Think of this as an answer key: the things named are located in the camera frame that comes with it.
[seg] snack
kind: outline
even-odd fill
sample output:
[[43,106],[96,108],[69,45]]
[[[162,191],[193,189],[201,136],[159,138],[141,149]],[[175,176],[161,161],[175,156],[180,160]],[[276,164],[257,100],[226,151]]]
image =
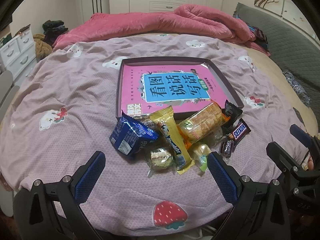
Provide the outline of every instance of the snack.
[[205,171],[207,169],[207,155],[212,152],[208,145],[196,142],[190,147],[188,152],[200,170]]
[[122,112],[109,139],[117,150],[127,156],[133,156],[158,136],[155,131]]
[[229,121],[222,125],[222,129],[224,131],[223,134],[228,134],[230,133],[230,130],[228,130],[228,128],[234,124],[234,122],[238,119],[243,111],[236,107],[233,103],[230,103],[228,100],[226,100],[222,112],[223,114],[225,114],[225,116],[230,117]]
[[138,120],[140,123],[146,127],[152,129],[153,131],[160,131],[159,127],[151,121],[150,114],[139,114],[131,116],[133,119]]
[[251,130],[250,130],[249,126],[245,123],[245,121],[243,121],[242,118],[240,118],[237,126],[234,128],[234,130],[228,136],[228,139],[233,140],[234,146],[236,146],[241,141],[241,139],[247,133],[250,133],[250,132],[251,132]]
[[173,163],[169,148],[159,148],[150,154],[152,168],[156,171],[165,170]]
[[233,150],[234,150],[233,140],[223,141],[220,145],[219,154],[224,158],[230,158]]
[[172,106],[150,114],[150,119],[157,124],[162,134],[172,146],[175,152],[174,157],[178,173],[182,174],[187,171],[192,165],[192,160],[174,121]]
[[179,132],[185,141],[187,149],[189,149],[191,144],[201,140],[229,119],[230,117],[226,117],[222,113],[220,106],[212,101],[204,109],[179,123]]

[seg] wafer biscuit package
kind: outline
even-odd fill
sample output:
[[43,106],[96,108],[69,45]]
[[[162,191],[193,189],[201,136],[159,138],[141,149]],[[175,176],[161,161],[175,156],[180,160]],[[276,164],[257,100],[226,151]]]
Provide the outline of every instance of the wafer biscuit package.
[[230,117],[226,117],[222,113],[220,106],[212,101],[204,109],[179,123],[179,132],[184,139],[186,148],[189,149],[193,143],[201,140],[229,119]]
[[172,106],[150,114],[150,119],[160,128],[160,131],[172,146],[175,162],[177,164],[177,172],[182,174],[187,171],[194,162],[191,160],[178,131],[176,122],[173,118]]

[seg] blue gripper pad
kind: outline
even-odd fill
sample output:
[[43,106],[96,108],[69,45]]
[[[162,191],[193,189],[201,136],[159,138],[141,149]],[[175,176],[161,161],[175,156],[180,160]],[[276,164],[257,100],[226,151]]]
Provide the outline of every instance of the blue gripper pad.
[[75,186],[74,197],[77,204],[87,201],[105,165],[106,157],[100,152]]
[[305,147],[309,148],[312,146],[312,139],[310,135],[304,132],[296,124],[290,126],[290,133],[299,140]]
[[207,165],[224,199],[233,206],[236,205],[238,200],[237,187],[213,153],[208,155]]

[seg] open box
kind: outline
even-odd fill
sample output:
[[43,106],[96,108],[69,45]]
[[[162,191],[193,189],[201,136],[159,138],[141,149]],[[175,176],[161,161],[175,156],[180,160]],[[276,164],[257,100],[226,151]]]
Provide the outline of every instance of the open box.
[[172,106],[174,118],[184,120],[211,100],[224,108],[226,99],[244,104],[221,71],[208,59],[141,57],[122,60],[116,96],[116,117],[151,114]]

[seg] pink comforter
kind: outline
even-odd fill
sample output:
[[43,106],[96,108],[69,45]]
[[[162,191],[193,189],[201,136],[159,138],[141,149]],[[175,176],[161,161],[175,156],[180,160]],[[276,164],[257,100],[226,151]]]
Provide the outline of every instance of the pink comforter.
[[187,33],[244,44],[269,55],[254,43],[255,36],[245,22],[206,6],[185,4],[174,12],[96,13],[84,24],[57,38],[54,50],[79,41],[108,40],[140,33]]

